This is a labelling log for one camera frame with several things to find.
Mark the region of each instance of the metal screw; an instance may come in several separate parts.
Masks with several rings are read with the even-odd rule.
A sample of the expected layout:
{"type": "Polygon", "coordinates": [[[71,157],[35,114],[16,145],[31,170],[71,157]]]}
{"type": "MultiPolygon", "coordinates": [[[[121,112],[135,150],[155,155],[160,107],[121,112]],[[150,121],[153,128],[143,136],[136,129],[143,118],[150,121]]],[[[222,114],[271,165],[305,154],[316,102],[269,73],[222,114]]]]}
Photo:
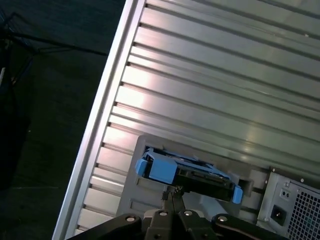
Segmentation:
{"type": "Polygon", "coordinates": [[[218,217],[218,220],[220,222],[226,222],[226,221],[228,221],[228,218],[226,218],[225,216],[220,216],[220,217],[218,217]]]}
{"type": "Polygon", "coordinates": [[[135,220],[135,218],[134,217],[127,217],[127,219],[126,219],[128,222],[133,222],[134,220],[135,220]]]}
{"type": "Polygon", "coordinates": [[[185,214],[186,216],[191,216],[191,215],[192,215],[192,211],[185,211],[184,214],[185,214]]]}

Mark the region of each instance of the ventilation grille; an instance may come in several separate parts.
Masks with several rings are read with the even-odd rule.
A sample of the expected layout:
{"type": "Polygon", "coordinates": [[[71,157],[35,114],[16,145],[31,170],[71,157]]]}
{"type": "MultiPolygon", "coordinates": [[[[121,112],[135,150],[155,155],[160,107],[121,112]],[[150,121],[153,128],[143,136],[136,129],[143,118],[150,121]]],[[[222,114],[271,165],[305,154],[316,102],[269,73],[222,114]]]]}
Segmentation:
{"type": "Polygon", "coordinates": [[[295,200],[288,227],[291,240],[320,239],[320,197],[301,191],[295,200]]]}

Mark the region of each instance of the dark floor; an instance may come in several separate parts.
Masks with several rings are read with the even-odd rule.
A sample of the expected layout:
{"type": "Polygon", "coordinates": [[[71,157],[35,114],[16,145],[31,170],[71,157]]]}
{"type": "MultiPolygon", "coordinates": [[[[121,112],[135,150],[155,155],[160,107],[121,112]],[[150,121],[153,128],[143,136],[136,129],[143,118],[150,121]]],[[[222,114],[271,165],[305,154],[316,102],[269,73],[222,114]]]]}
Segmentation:
{"type": "MultiPolygon", "coordinates": [[[[108,53],[125,0],[1,0],[24,32],[108,53]]],[[[2,197],[8,224],[0,239],[50,239],[106,57],[82,52],[36,56],[16,86],[30,118],[11,188],[2,197]]]]}

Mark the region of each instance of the metal ridged panel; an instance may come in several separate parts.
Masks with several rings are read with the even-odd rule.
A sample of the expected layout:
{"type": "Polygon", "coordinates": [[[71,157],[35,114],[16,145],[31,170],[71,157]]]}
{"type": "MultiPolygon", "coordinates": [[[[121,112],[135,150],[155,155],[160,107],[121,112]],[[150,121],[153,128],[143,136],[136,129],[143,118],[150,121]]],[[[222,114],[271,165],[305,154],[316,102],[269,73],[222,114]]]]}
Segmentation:
{"type": "MultiPolygon", "coordinates": [[[[114,216],[144,133],[319,180],[320,20],[310,6],[147,0],[141,16],[135,12],[139,25],[130,32],[133,42],[125,42],[130,51],[120,51],[110,72],[94,145],[102,147],[90,155],[74,209],[84,203],[114,216]]],[[[245,207],[257,207],[246,201],[245,207]]],[[[74,210],[73,219],[79,214],[74,210]]],[[[255,219],[245,210],[241,216],[255,219]]]]}

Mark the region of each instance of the blue drive bracket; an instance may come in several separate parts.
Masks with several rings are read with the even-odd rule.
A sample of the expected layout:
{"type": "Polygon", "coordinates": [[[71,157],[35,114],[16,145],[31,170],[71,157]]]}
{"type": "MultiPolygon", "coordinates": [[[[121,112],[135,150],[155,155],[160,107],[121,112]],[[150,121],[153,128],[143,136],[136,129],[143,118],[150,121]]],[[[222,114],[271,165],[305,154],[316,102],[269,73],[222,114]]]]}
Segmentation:
{"type": "MultiPolygon", "coordinates": [[[[229,175],[209,163],[165,150],[155,152],[152,147],[147,149],[142,158],[136,162],[135,171],[141,177],[172,185],[179,167],[194,169],[199,173],[208,174],[208,176],[213,175],[220,179],[231,181],[229,175]]],[[[240,204],[242,197],[243,190],[240,186],[234,184],[231,202],[240,204]]]]}

